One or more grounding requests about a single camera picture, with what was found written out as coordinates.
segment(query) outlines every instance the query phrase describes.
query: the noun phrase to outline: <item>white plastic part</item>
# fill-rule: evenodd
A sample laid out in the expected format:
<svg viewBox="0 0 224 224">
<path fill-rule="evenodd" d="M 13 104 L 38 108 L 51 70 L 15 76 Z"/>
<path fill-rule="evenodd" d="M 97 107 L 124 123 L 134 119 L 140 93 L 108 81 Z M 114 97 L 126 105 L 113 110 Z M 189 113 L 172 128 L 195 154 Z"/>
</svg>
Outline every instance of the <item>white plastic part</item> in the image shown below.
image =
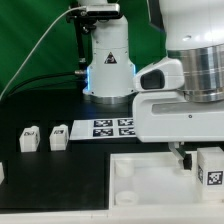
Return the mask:
<svg viewBox="0 0 224 224">
<path fill-rule="evenodd" d="M 128 22 L 98 21 L 92 31 L 93 60 L 83 93 L 99 98 L 126 97 L 134 92 L 135 65 L 129 59 Z"/>
<path fill-rule="evenodd" d="M 142 142 L 223 141 L 224 102 L 187 102 L 181 91 L 139 93 L 133 102 Z"/>
<path fill-rule="evenodd" d="M 135 171 L 134 162 L 131 158 L 122 158 L 115 162 L 115 169 L 119 177 L 130 177 Z"/>
<path fill-rule="evenodd" d="M 189 50 L 224 43 L 223 0 L 160 0 L 167 50 Z"/>
<path fill-rule="evenodd" d="M 4 178 L 5 178 L 5 176 L 4 176 L 4 171 L 3 171 L 3 165 L 2 165 L 2 163 L 0 163 L 0 184 L 2 183 Z"/>
<path fill-rule="evenodd" d="M 118 4 L 98 4 L 98 5 L 89 5 L 86 7 L 86 13 L 87 15 L 89 13 L 96 15 L 100 15 L 100 12 L 113 12 L 116 15 L 119 15 L 120 13 L 120 6 Z"/>
<path fill-rule="evenodd" d="M 116 194 L 115 201 L 118 206 L 133 206 L 138 204 L 139 197 L 133 191 L 122 191 Z"/>
<path fill-rule="evenodd" d="M 51 151 L 66 150 L 68 139 L 69 139 L 68 126 L 61 125 L 54 127 L 50 135 Z"/>
<path fill-rule="evenodd" d="M 107 0 L 78 0 L 78 3 L 82 6 L 106 4 Z"/>
<path fill-rule="evenodd" d="M 164 74 L 165 86 L 163 89 L 145 90 L 141 86 L 141 78 L 143 75 L 148 74 L 154 70 L 160 70 Z M 184 85 L 184 72 L 182 64 L 177 59 L 164 58 L 156 64 L 150 64 L 143 68 L 134 77 L 135 89 L 139 92 L 155 92 L 174 90 Z"/>
<path fill-rule="evenodd" d="M 198 150 L 197 187 L 202 201 L 224 199 L 224 152 L 220 148 Z"/>
<path fill-rule="evenodd" d="M 21 152 L 35 152 L 40 143 L 39 127 L 25 128 L 19 139 Z"/>
</svg>

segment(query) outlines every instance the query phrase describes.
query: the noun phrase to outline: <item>small white block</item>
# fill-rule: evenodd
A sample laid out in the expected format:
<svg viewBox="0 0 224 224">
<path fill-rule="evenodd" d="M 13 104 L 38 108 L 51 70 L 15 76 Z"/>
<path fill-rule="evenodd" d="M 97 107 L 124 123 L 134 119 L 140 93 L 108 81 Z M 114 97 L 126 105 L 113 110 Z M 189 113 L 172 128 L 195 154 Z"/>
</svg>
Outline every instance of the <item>small white block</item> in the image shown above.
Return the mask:
<svg viewBox="0 0 224 224">
<path fill-rule="evenodd" d="M 2 183 L 4 178 L 5 176 L 4 176 L 3 166 L 2 166 L 2 163 L 0 163 L 0 184 Z"/>
<path fill-rule="evenodd" d="M 39 127 L 25 128 L 19 139 L 21 152 L 35 152 L 40 143 Z"/>
<path fill-rule="evenodd" d="M 224 199 L 224 152 L 218 147 L 198 149 L 197 188 L 203 201 Z"/>
<path fill-rule="evenodd" d="M 50 135 L 51 151 L 65 150 L 68 144 L 68 126 L 61 125 L 54 127 Z"/>
</svg>

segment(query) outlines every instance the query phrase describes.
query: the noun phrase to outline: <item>black label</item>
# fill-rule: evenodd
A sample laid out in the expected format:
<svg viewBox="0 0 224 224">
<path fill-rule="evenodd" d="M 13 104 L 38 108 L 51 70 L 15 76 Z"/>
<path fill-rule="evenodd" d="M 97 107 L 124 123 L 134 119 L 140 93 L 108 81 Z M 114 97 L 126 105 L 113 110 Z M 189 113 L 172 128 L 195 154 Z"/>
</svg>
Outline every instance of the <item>black label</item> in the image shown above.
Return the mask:
<svg viewBox="0 0 224 224">
<path fill-rule="evenodd" d="M 34 135 L 34 131 L 32 131 L 32 132 L 25 132 L 24 133 L 24 136 L 31 136 L 31 135 Z"/>
<path fill-rule="evenodd" d="M 64 130 L 57 130 L 54 132 L 55 135 L 62 135 L 64 133 Z"/>
<path fill-rule="evenodd" d="M 105 64 L 117 64 L 117 61 L 115 59 L 115 57 L 113 56 L 112 52 L 110 52 L 110 54 L 108 55 Z"/>
</svg>

